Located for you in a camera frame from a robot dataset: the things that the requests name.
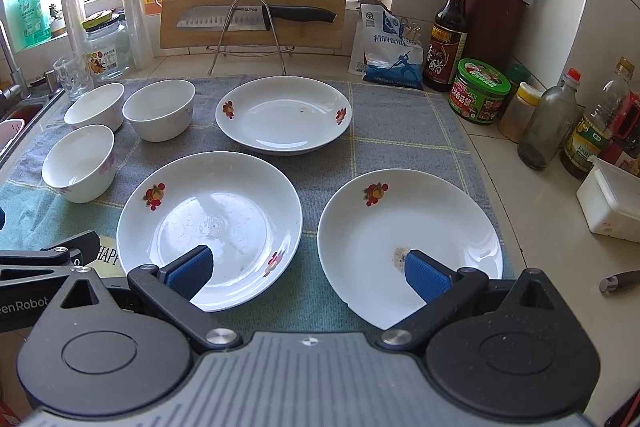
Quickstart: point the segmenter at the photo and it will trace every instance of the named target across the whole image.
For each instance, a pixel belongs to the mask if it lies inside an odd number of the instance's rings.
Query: clear plastic cup
[[[86,61],[77,52],[60,57],[53,64],[53,70],[72,102],[94,89],[94,80],[87,70]]]

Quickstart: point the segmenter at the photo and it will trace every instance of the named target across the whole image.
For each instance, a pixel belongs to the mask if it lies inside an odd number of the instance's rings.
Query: blue gripper pad
[[[421,259],[420,256],[426,257],[418,250],[412,250],[407,254],[404,260],[404,278],[420,298],[428,304],[451,288],[453,283],[450,275],[438,270]],[[445,266],[442,267],[450,273],[454,273]]]
[[[209,282],[213,273],[213,253],[200,245],[158,271],[158,279],[190,301]]]

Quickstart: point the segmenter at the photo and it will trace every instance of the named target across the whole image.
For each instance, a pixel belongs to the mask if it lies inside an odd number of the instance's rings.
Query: red cap
[[[566,74],[576,82],[580,82],[580,71],[574,70],[574,68],[569,68],[569,71],[567,71]]]

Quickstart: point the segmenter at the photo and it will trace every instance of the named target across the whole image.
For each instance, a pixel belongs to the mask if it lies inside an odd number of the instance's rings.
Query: countertop
[[[206,76],[211,61],[209,54],[162,57],[151,68],[129,76]],[[349,57],[294,54],[286,55],[285,62],[287,74],[362,81],[348,73]],[[220,57],[214,69],[214,76],[241,73],[281,74],[277,57]],[[37,129],[46,122],[43,119]],[[479,126],[463,120],[460,125],[466,131],[469,150],[484,180],[514,271],[519,273],[527,266],[543,269],[600,354],[600,380],[586,415],[602,425],[640,385],[636,348],[640,288],[607,298],[599,292],[598,282],[618,272],[640,269],[640,245],[589,231],[575,196],[580,182],[564,170],[558,158],[545,171],[532,171],[518,158],[516,145],[495,125]],[[23,141],[14,157],[30,139]],[[5,179],[10,164],[0,170],[0,181]]]

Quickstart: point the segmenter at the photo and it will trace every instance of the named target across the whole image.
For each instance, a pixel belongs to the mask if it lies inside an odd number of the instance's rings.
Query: white bowl
[[[161,80],[132,94],[122,113],[143,140],[171,140],[191,123],[195,94],[186,80]]]
[[[22,118],[10,118],[0,122],[0,155],[11,145],[23,127],[24,120]]]
[[[42,179],[72,203],[100,196],[116,174],[113,131],[87,125],[67,134],[44,158]]]
[[[213,276],[191,302],[209,312],[271,286],[301,235],[300,199],[282,172],[254,156],[203,152],[165,165],[133,191],[120,214],[116,250],[129,272],[208,246]]]
[[[105,84],[82,95],[65,114],[65,123],[71,129],[87,125],[106,125],[117,131],[122,125],[124,86]]]
[[[216,123],[229,138],[271,155],[316,150],[344,133],[349,100],[337,89],[302,76],[268,76],[227,93]]]
[[[340,299],[386,330],[424,301],[404,279],[404,258],[422,250],[452,270],[502,277],[502,250],[482,208],[426,172],[385,169],[358,176],[329,200],[318,225],[318,255]]]

